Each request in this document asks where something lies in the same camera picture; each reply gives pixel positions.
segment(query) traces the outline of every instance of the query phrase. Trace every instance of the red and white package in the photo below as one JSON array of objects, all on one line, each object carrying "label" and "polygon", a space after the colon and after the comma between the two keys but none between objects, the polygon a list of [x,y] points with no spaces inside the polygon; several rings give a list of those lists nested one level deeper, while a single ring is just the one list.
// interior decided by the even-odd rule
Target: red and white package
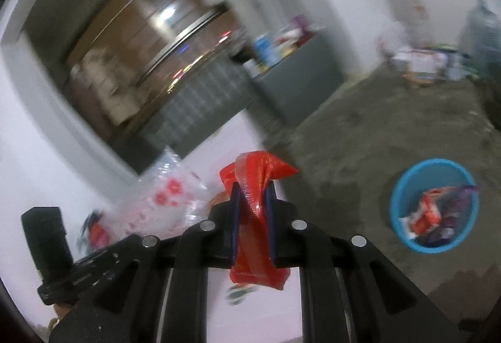
[{"label": "red and white package", "polygon": [[436,229],[442,222],[442,215],[437,207],[437,199],[449,194],[454,187],[436,188],[423,193],[416,212],[400,219],[404,232],[410,240]]},{"label": "red and white package", "polygon": [[295,173],[297,169],[266,151],[243,153],[221,170],[226,192],[231,195],[237,181],[249,205],[248,210],[240,212],[239,247],[230,271],[232,282],[284,289],[291,270],[277,268],[271,262],[263,191],[270,179],[283,179]]}]

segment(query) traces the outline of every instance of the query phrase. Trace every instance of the blue plastic bucket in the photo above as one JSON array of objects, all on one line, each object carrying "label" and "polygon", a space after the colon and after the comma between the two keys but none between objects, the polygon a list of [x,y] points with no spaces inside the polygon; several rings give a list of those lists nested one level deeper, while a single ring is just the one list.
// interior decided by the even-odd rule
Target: blue plastic bucket
[{"label": "blue plastic bucket", "polygon": [[473,176],[461,165],[447,159],[427,159],[410,168],[400,178],[390,201],[390,220],[395,233],[402,242],[414,251],[425,254],[443,253],[457,247],[472,230],[478,215],[478,193],[474,193],[467,223],[456,237],[441,247],[424,247],[409,240],[399,218],[415,212],[422,193],[433,188],[475,184]]}]

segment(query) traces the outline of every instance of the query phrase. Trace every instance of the purple bag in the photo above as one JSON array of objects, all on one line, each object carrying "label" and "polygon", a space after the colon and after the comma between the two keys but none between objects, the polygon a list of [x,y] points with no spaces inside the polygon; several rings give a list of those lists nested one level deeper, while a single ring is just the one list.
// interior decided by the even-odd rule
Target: purple bag
[{"label": "purple bag", "polygon": [[440,247],[449,244],[454,239],[468,220],[472,197],[476,191],[476,186],[461,186],[445,196],[443,200],[437,201],[442,213],[442,222],[426,236],[423,242],[425,247]]}]

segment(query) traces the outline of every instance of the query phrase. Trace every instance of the metal screw head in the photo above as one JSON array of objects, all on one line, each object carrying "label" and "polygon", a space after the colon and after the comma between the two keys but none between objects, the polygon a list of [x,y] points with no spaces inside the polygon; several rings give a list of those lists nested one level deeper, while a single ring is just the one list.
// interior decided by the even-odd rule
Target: metal screw head
[{"label": "metal screw head", "polygon": [[365,245],[367,244],[367,240],[365,239],[365,237],[362,236],[353,236],[351,238],[351,243],[355,247],[365,247]]},{"label": "metal screw head", "polygon": [[157,243],[157,238],[155,236],[146,236],[143,238],[142,244],[144,247],[153,247]]},{"label": "metal screw head", "polygon": [[211,222],[210,220],[204,220],[200,223],[200,228],[204,231],[211,231],[216,228],[216,223]]},{"label": "metal screw head", "polygon": [[292,228],[295,230],[304,230],[307,226],[308,224],[304,220],[294,220],[292,222]]}]

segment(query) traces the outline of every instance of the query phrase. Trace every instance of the bottle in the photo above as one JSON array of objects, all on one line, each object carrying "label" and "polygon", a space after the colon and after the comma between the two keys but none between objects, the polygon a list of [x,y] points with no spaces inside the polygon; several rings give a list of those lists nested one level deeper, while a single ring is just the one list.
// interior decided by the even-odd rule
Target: bottle
[{"label": "bottle", "polygon": [[[469,48],[465,47],[468,34]],[[461,46],[470,52],[472,66],[480,77],[495,77],[489,75],[489,66],[501,63],[501,22],[485,0],[477,0],[477,6],[470,11]]]},{"label": "bottle", "polygon": [[281,60],[279,50],[267,34],[263,34],[256,39],[254,48],[262,62],[268,67],[275,66]]}]

